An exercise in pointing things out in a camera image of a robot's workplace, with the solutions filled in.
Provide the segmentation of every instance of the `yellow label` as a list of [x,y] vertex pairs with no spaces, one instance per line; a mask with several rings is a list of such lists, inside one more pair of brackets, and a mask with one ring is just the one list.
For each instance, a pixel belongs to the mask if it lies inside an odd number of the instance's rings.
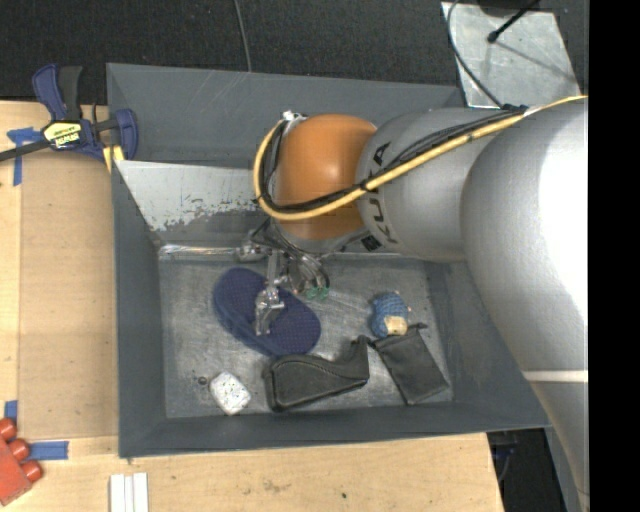
[[69,142],[80,139],[82,126],[78,123],[53,123],[42,132],[44,138],[54,142],[56,147],[62,147]]

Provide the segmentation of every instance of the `wooden board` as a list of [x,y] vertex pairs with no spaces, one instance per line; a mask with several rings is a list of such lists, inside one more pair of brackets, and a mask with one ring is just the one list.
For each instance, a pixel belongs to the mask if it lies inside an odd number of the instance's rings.
[[148,474],[152,512],[503,510],[482,434],[130,461],[115,450],[115,438],[72,440],[71,459],[43,463],[12,512],[104,512],[109,476],[137,472]]

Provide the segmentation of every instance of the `blue tape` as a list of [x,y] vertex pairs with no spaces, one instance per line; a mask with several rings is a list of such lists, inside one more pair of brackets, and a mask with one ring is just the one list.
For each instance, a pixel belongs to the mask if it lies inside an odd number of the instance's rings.
[[4,418],[11,418],[13,421],[18,420],[18,401],[11,400],[4,403]]
[[[18,401],[4,403],[4,417],[18,424]],[[29,443],[29,456],[26,460],[66,460],[69,458],[69,441],[41,441]]]
[[29,443],[31,453],[26,460],[67,460],[69,441],[42,441]]
[[[42,134],[33,128],[18,128],[17,130],[9,130],[7,137],[16,147],[22,146],[25,142],[37,142],[42,140]],[[22,157],[15,158],[13,164],[13,186],[16,187],[22,183]]]

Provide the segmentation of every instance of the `yellow cable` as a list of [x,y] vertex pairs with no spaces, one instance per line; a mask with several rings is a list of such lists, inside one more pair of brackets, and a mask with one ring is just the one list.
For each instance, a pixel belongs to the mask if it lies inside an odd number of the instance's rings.
[[253,188],[254,188],[256,197],[258,198],[258,204],[264,210],[264,212],[267,213],[267,215],[269,215],[270,217],[273,217],[274,219],[278,219],[278,220],[284,220],[284,221],[311,219],[313,217],[318,217],[320,215],[324,215],[326,213],[332,212],[333,210],[336,210],[342,206],[346,206],[347,204],[355,201],[356,199],[363,196],[367,192],[374,190],[384,185],[385,183],[388,183],[389,181],[396,179],[399,176],[402,176],[403,174],[406,174],[410,170],[415,169],[416,167],[428,162],[429,160],[433,160],[434,158],[444,153],[447,153],[456,148],[459,148],[460,146],[463,146],[464,144],[467,144],[475,139],[480,139],[482,137],[486,137],[487,135],[491,135],[493,133],[505,130],[506,128],[509,128],[510,126],[513,126],[514,124],[521,121],[527,115],[530,115],[535,112],[539,112],[540,110],[544,110],[547,108],[555,107],[562,103],[568,103],[570,101],[575,101],[583,98],[586,98],[586,96],[570,96],[568,98],[563,98],[561,100],[554,101],[553,103],[549,103],[548,105],[535,107],[532,111],[527,111],[517,116],[503,119],[501,121],[496,121],[495,123],[491,123],[487,126],[483,126],[476,130],[473,130],[470,133],[460,135],[443,144],[440,144],[439,146],[436,146],[435,148],[430,149],[429,151],[426,151],[425,153],[418,155],[415,158],[412,158],[408,162],[405,162],[404,164],[399,165],[395,169],[389,172],[386,172],[382,176],[372,179],[371,181],[367,182],[367,184],[365,185],[366,190],[362,190],[362,189],[354,190],[339,199],[331,201],[330,203],[327,203],[322,206],[318,206],[317,208],[313,208],[311,210],[307,210],[304,212],[279,212],[271,208],[262,198],[262,190],[260,188],[260,164],[262,162],[262,158],[266,151],[267,145],[273,138],[273,134],[281,125],[281,123],[284,122],[283,120],[280,120],[264,138],[264,140],[260,144],[260,147],[258,148],[258,152],[256,153],[256,159],[253,164]]

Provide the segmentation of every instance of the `metal plate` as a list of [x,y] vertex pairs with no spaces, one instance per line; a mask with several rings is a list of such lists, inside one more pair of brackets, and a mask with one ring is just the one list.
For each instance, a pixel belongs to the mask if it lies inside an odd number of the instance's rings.
[[[453,4],[443,2],[445,19]],[[517,10],[459,4],[451,15],[451,37],[465,63],[501,103],[540,105],[581,94],[553,13],[529,11],[495,43],[487,36]],[[497,108],[458,62],[469,107]]]

